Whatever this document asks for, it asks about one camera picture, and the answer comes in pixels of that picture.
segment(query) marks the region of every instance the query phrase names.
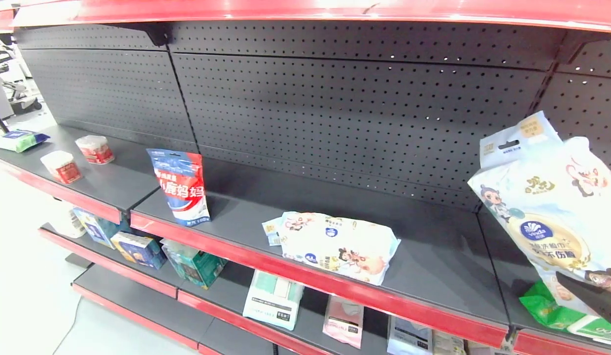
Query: blue product box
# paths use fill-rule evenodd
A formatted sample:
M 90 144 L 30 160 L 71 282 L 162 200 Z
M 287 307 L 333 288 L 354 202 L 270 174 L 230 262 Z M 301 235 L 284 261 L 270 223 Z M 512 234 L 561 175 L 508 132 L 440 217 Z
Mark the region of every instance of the blue product box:
M 118 232 L 110 241 L 126 260 L 133 263 L 159 269 L 166 261 L 159 243 L 152 238 Z
M 73 213 L 78 217 L 80 223 L 82 223 L 84 229 L 87 230 L 91 239 L 106 245 L 111 249 L 115 249 L 115 246 L 110 241 L 110 238 L 119 231 L 129 231 L 130 226 L 128 223 L 123 221 L 121 224 L 114 224 L 109 220 L 100 218 L 91 212 L 87 212 L 79 207 L 73 208 Z

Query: green package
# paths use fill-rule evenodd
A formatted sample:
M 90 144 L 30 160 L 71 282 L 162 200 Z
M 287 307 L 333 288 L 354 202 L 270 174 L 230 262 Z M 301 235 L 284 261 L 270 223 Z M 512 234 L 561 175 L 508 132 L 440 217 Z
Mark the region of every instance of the green package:
M 20 153 L 49 139 L 48 135 L 28 130 L 13 130 L 0 138 L 0 148 Z
M 558 306 L 542 281 L 535 283 L 524 296 L 520 297 L 520 303 L 538 323 L 548 328 L 611 342 L 610 323 L 599 317 Z
M 549 328 L 564 330 L 585 316 L 581 312 L 558 306 L 553 295 L 542 281 L 538 281 L 524 296 L 520 303 L 531 313 L 538 323 Z

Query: hanging product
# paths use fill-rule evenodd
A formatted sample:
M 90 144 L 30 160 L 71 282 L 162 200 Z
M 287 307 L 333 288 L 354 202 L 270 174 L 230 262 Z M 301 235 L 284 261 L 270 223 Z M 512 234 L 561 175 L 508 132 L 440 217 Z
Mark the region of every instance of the hanging product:
M 284 258 L 373 285 L 400 245 L 389 227 L 321 213 L 284 212 L 274 226 Z
M 75 144 L 91 164 L 107 164 L 115 159 L 106 137 L 84 136 L 76 139 Z
M 294 330 L 304 286 L 255 270 L 242 316 Z
M 152 238 L 135 236 L 127 232 L 117 232 L 110 242 L 124 259 L 159 270 L 166 262 L 159 243 Z
M 208 222 L 202 156 L 166 149 L 146 150 L 176 222 L 188 227 Z
M 80 238 L 86 232 L 73 212 L 73 205 L 65 201 L 50 201 L 49 224 L 56 232 L 69 238 Z
M 203 252 L 175 241 L 161 240 L 163 251 L 179 277 L 204 289 L 218 278 L 227 259 Z
M 94 215 L 91 212 L 87 212 L 79 207 L 73 208 L 73 213 L 78 217 L 84 229 L 87 230 L 91 239 L 100 243 L 101 245 L 106 245 L 110 249 L 115 249 L 115 246 L 110 241 L 110 238 L 114 236 L 119 231 L 127 231 L 130 230 L 128 223 L 122 222 L 121 224 L 114 224 L 109 220 L 105 220 L 104 218 L 100 218 Z
M 365 306 L 330 295 L 325 310 L 323 333 L 360 349 L 364 312 Z
M 538 323 L 548 328 L 611 343 L 611 323 L 601 317 L 558 306 L 553 294 L 542 281 L 535 283 L 520 297 L 520 303 Z
M 13 130 L 0 138 L 0 148 L 17 153 L 49 139 L 48 135 L 28 130 Z
M 433 355 L 466 355 L 463 339 L 448 333 L 432 332 Z
M 391 316 L 388 338 L 386 352 L 391 355 L 432 355 L 432 329 L 426 326 Z
M 468 184 L 551 292 L 555 272 L 611 292 L 611 171 L 588 139 L 562 142 L 538 112 L 481 139 L 479 155 L 481 169 Z M 597 315 L 566 288 L 554 296 Z
M 71 184 L 82 177 L 78 165 L 73 161 L 73 155 L 66 151 L 52 151 L 42 156 L 40 161 L 51 176 L 63 184 Z

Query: vinda tissue package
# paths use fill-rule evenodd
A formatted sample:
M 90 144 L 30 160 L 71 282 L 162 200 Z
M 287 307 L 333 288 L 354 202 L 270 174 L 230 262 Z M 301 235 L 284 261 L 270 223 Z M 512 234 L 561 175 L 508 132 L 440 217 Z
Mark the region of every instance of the vinda tissue package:
M 284 258 L 372 285 L 400 245 L 389 227 L 321 213 L 284 212 L 276 231 Z
M 585 137 L 563 142 L 538 112 L 481 139 L 468 184 L 515 241 L 558 305 L 596 315 L 555 272 L 611 292 L 611 171 Z

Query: shelving unit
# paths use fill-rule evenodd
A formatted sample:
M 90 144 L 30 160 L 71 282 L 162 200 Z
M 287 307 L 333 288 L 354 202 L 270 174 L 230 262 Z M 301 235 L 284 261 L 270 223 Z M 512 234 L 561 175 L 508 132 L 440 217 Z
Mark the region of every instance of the shelving unit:
M 75 279 L 73 288 L 87 299 L 198 349 L 203 355 L 229 355 L 234 351 L 252 355 L 272 353 L 272 343 L 98 265 Z M 293 353 L 280 348 L 280 354 Z
M 346 5 L 20 9 L 10 26 L 60 126 L 25 153 L 0 150 L 0 167 L 113 222 L 231 260 L 202 290 L 170 265 L 144 270 L 45 225 L 41 235 L 97 264 L 74 288 L 207 354 L 270 352 L 270 342 L 306 355 L 381 353 L 385 314 L 494 347 L 515 333 L 524 355 L 611 353 L 533 321 L 517 297 L 538 276 L 466 185 L 479 139 L 540 108 L 563 138 L 587 135 L 611 168 L 611 0 Z M 114 162 L 82 159 L 73 141 L 91 132 L 108 137 Z M 174 222 L 147 147 L 202 153 L 211 223 Z M 39 159 L 56 149 L 85 178 L 52 180 Z M 283 211 L 390 226 L 402 244 L 382 286 L 281 258 L 261 223 Z M 309 287 L 294 332 L 240 316 L 252 268 Z M 326 293 L 373 308 L 362 351 L 319 331 Z M 144 307 L 150 300 L 161 307 Z M 178 324 L 170 307 L 190 315 Z
M 139 201 L 159 188 L 145 146 L 108 138 L 110 149 L 115 152 L 114 164 L 93 166 L 82 159 L 82 153 L 75 144 L 76 139 L 91 132 L 53 126 L 41 133 L 49 135 L 51 139 L 35 149 L 15 153 L 0 148 L 2 168 L 40 191 L 119 224 L 122 213 L 128 214 Z M 40 158 L 55 150 L 64 150 L 73 155 L 82 179 L 68 185 L 54 180 Z

